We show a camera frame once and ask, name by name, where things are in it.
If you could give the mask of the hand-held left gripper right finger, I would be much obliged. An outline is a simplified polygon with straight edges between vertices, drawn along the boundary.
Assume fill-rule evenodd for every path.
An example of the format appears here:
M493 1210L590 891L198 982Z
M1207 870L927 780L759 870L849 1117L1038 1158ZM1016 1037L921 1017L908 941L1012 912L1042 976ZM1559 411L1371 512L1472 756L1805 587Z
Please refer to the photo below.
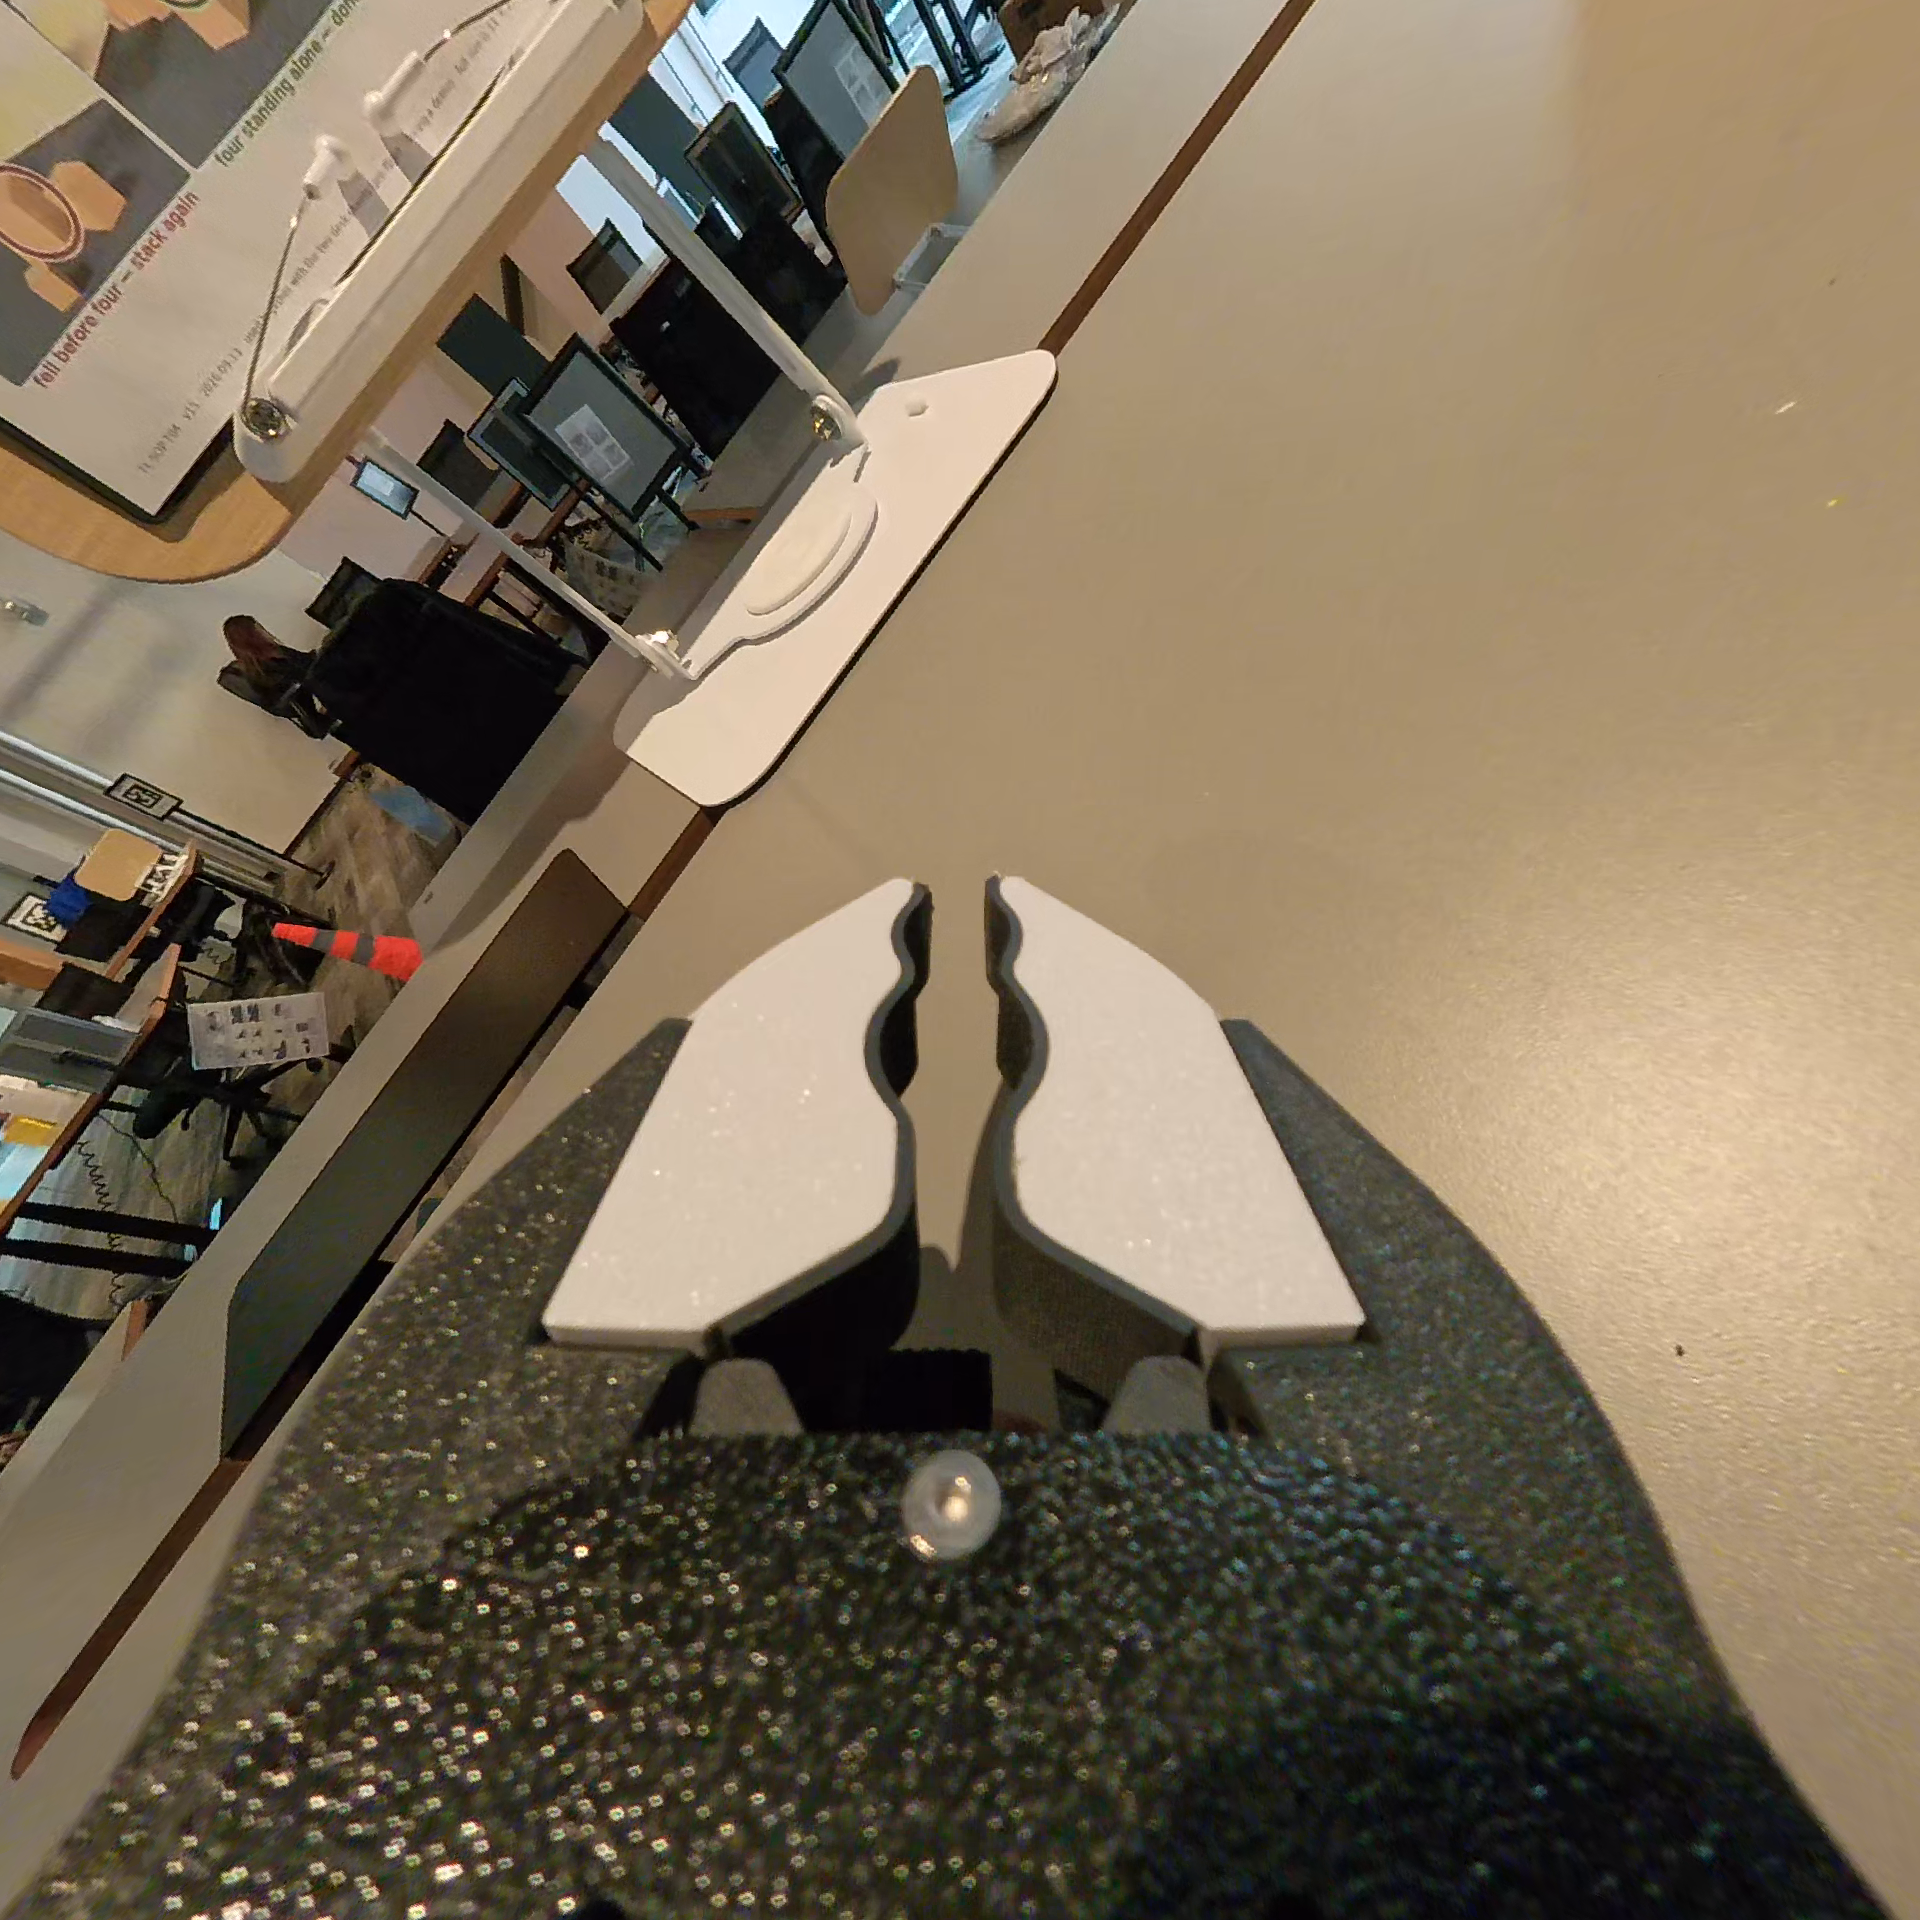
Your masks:
M1002 1322L1104 1414L1140 1371L1235 1402L1243 1362L1366 1351L1363 1292L1214 1003L1030 878L983 899Z

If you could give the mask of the black computer monitor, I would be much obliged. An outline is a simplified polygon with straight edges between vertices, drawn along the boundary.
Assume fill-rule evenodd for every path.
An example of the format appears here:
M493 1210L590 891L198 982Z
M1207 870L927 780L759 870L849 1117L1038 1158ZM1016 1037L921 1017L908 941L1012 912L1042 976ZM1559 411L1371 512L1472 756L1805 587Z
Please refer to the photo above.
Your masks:
M640 516L706 472L701 450L580 336L535 380L506 380L464 441L545 508L580 492Z

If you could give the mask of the printed instruction sheet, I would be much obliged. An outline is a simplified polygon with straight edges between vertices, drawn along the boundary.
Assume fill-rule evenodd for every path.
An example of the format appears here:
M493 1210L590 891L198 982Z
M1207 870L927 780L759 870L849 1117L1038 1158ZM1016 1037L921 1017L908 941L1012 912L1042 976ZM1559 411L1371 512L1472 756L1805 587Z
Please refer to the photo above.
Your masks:
M4 4L4 431L157 521L302 474L547 167L630 4Z

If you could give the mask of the small empty wooden board stand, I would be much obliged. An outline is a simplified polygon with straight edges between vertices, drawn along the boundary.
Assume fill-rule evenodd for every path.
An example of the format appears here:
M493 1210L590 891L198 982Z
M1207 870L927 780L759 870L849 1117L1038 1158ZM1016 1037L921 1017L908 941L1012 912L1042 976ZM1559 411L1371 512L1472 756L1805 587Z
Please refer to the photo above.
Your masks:
M945 89L921 64L828 181L828 244L858 313L873 319L903 290L927 290L931 277L910 272L927 244L970 232L955 217L958 192Z

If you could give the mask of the crumpled clear plastic wrap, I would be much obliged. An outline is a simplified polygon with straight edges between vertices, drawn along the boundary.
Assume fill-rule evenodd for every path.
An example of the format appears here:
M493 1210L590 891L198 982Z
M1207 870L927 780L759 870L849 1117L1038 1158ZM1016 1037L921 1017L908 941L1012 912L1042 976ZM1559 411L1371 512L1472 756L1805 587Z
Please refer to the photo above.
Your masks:
M1009 2L1001 25L1016 54L1004 95L974 124L985 145L1004 145L1047 119L1116 34L1132 2Z

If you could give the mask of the orange black striped cone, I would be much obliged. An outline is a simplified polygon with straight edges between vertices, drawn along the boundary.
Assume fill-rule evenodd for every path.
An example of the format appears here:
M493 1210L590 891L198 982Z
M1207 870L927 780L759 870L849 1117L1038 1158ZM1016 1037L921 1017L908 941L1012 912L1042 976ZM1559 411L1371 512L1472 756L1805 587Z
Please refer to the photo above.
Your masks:
M395 983L410 982L424 958L414 937L399 933L292 922L272 923L270 933L283 948L347 962Z

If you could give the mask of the white printed paper sheet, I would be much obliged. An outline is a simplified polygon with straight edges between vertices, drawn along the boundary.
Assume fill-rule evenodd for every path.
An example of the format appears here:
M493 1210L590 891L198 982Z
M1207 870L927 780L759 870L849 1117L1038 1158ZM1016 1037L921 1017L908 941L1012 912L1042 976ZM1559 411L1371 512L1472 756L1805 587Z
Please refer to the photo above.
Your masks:
M320 992L184 1006L188 1053L198 1072L248 1072L319 1061L332 1053L332 1026Z

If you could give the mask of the white folding document stand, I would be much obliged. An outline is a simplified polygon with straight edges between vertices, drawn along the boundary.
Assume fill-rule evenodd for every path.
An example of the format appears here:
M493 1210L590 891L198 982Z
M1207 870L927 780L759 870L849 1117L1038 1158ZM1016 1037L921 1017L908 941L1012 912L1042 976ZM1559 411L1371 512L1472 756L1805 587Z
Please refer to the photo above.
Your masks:
M374 431L373 375L424 324L428 298L455 292L510 192L535 185L540 164L564 164L603 125L609 109L590 104L590 86L669 36L665 12L649 4L540 4L502 75L408 181L300 339L269 354L278 296L292 284L292 216L233 423L252 478L286 494L341 441L437 487ZM1058 362L1034 347L892 380L855 401L624 156L606 139L597 151L670 257L811 409L814 448L685 636L626 631L580 591L560 589L644 668L617 722L622 751L685 800L718 810L759 788L825 708L1052 395Z

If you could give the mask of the wooden backing board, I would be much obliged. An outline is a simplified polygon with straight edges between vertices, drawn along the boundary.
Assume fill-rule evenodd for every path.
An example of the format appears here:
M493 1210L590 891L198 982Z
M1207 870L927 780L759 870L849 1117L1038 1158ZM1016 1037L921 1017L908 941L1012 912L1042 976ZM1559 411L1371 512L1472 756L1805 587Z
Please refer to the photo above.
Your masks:
M613 116L673 34L588 86ZM320 299L504 73L540 4L327 4L306 36L153 213L98 290L61 313L24 381L4 381L4 532L110 578L208 582L269 553L324 492L351 444L278 492L233 444L283 246L300 216L292 284L266 351L300 339ZM593 137L508 192L479 254L433 294L373 375L373 423L540 213Z

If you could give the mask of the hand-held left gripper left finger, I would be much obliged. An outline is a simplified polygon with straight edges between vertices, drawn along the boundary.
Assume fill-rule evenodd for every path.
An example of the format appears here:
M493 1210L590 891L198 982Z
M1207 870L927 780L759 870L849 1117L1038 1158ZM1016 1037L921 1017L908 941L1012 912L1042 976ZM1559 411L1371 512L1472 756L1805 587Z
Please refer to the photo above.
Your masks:
M904 1092L933 917L924 881L884 879L693 1011L540 1311L548 1342L757 1362L807 1426L852 1415L919 1303Z

